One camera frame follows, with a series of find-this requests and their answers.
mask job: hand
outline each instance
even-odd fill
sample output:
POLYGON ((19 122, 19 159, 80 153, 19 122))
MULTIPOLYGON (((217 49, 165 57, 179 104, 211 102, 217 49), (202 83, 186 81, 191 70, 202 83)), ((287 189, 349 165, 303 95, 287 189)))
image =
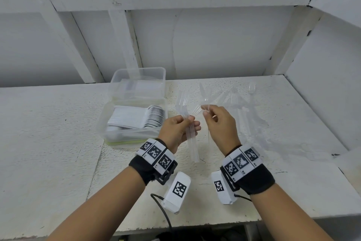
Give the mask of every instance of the hand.
POLYGON ((197 131, 201 130, 201 123, 199 121, 194 121, 194 119, 194 116, 189 116, 189 118, 183 119, 183 116, 181 115, 166 119, 160 129, 158 138, 163 140, 163 142, 167 145, 167 148, 175 154, 178 146, 187 140, 186 128, 189 125, 194 125, 196 135, 198 134, 197 131))
MULTIPOLYGON (((206 108, 208 108, 208 105, 202 106, 202 109, 206 108)), ((209 112, 204 111, 203 116, 212 139, 224 155, 241 145, 237 134, 236 121, 224 107, 209 105, 209 112)))

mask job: plastic container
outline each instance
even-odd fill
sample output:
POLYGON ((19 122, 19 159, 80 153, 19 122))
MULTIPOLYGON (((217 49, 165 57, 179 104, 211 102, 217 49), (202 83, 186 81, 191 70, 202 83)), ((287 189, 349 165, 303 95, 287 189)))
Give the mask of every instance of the plastic container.
POLYGON ((108 128, 108 120, 114 111, 114 106, 134 106, 147 108, 158 105, 165 111, 168 118, 167 101, 165 97, 165 69, 140 68, 117 70, 109 84, 110 101, 103 107, 98 123, 97 133, 108 145, 140 143, 148 138, 156 138, 159 128, 144 128, 120 130, 108 128))

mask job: person's right arm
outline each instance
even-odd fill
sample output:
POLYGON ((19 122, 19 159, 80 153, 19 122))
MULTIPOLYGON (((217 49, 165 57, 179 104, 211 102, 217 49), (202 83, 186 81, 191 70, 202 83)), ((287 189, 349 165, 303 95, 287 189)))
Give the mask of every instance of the person's right arm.
MULTIPOLYGON (((212 139, 225 156, 241 145, 236 122, 224 107, 210 105, 203 115, 212 139)), ((250 198, 276 241, 332 240, 276 183, 250 198)))

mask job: open plastic lid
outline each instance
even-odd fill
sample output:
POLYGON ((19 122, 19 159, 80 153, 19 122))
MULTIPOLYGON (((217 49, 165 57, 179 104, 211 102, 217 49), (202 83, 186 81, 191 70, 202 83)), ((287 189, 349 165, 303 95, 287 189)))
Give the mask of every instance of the open plastic lid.
POLYGON ((110 99, 165 97, 165 69, 119 69, 111 79, 108 95, 110 99))

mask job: white table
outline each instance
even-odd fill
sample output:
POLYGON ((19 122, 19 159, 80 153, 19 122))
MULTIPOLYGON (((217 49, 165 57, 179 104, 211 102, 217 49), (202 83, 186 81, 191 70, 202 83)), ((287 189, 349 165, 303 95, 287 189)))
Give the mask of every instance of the white table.
MULTIPOLYGON (((189 90, 197 104, 199 82, 229 90, 257 84, 259 116, 268 123, 264 135, 273 143, 263 161, 276 181, 313 218, 361 214, 361 198, 332 163, 310 161, 301 150, 342 154, 346 149, 314 114, 283 76, 167 81, 169 116, 175 115, 178 90, 189 90)), ((106 102, 107 84, 0 88, 0 239, 46 236, 73 210, 125 168, 134 146, 111 148, 94 127, 106 102)), ((221 205, 211 172, 222 155, 203 130, 197 136, 200 157, 189 160, 187 144, 177 152, 181 170, 192 178, 174 227, 245 223, 260 219, 251 202, 239 199, 221 205)), ((168 226, 150 193, 163 195, 165 186, 150 183, 117 232, 135 233, 168 226)))

